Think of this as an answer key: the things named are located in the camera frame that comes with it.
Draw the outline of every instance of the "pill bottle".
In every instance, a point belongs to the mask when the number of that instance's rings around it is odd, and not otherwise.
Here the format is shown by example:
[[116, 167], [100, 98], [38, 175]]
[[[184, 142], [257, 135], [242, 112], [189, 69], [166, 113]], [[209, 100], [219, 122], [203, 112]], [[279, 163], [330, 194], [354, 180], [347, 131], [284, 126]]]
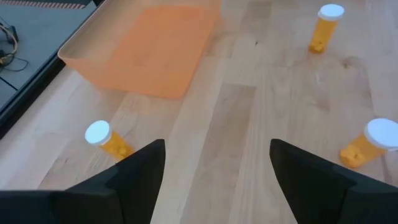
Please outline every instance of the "pill bottle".
[[134, 153], [134, 149], [106, 121], [95, 121], [86, 130], [86, 141], [99, 146], [120, 161]]
[[311, 52], [320, 54], [326, 50], [329, 40], [343, 14], [344, 8], [336, 4], [327, 4], [321, 7], [309, 46]]
[[370, 121], [362, 134], [340, 151], [340, 160], [350, 168], [398, 149], [398, 123], [386, 118]]

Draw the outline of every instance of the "wood grain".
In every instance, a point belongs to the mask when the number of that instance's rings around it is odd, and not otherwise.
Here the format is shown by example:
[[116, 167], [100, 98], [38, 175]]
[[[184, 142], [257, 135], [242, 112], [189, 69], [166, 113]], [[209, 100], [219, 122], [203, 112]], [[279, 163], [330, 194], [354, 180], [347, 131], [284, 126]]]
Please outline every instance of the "wood grain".
[[[296, 223], [270, 140], [340, 164], [339, 150], [370, 119], [398, 121], [398, 3], [335, 2], [346, 14], [327, 51], [314, 55], [307, 45], [329, 1], [223, 0], [222, 20], [179, 100], [97, 89], [65, 68], [0, 141], [0, 187], [65, 189], [111, 166], [83, 139], [92, 121], [106, 119], [137, 149], [166, 139], [151, 223]], [[94, 57], [101, 49], [93, 43], [75, 53]], [[356, 171], [398, 186], [397, 158], [390, 152]]]

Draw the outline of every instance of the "wooden table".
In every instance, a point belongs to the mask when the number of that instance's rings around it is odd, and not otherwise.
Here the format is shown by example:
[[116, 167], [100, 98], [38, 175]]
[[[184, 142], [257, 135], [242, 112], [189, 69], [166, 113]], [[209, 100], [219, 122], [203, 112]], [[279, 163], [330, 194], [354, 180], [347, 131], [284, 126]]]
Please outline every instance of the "wooden table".
[[[65, 189], [114, 164], [84, 140], [106, 119], [139, 149], [167, 141], [152, 223], [295, 223], [272, 138], [335, 163], [372, 118], [398, 120], [398, 2], [337, 0], [330, 46], [310, 54], [322, 0], [225, 0], [180, 100], [97, 89], [65, 68], [0, 142], [2, 189]], [[358, 172], [398, 185], [398, 153]]]

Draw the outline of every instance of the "orange bin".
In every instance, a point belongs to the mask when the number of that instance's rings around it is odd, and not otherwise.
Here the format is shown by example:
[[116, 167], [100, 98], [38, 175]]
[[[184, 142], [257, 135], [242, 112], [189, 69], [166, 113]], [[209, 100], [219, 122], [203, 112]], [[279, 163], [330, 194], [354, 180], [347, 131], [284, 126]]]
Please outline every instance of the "orange bin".
[[179, 98], [219, 16], [220, 0], [106, 0], [58, 56], [96, 86]]

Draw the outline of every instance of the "white bottle cap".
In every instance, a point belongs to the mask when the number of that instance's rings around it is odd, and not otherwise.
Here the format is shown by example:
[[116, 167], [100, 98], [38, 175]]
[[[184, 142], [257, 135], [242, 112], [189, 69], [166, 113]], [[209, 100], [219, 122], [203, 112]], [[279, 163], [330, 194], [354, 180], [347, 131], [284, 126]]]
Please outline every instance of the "white bottle cap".
[[336, 4], [327, 4], [321, 7], [318, 16], [326, 21], [337, 21], [343, 17], [344, 8]]
[[95, 121], [86, 130], [86, 141], [94, 146], [102, 146], [111, 139], [111, 126], [106, 121]]
[[398, 149], [398, 123], [386, 118], [371, 120], [364, 132], [368, 141], [375, 146], [394, 151]]

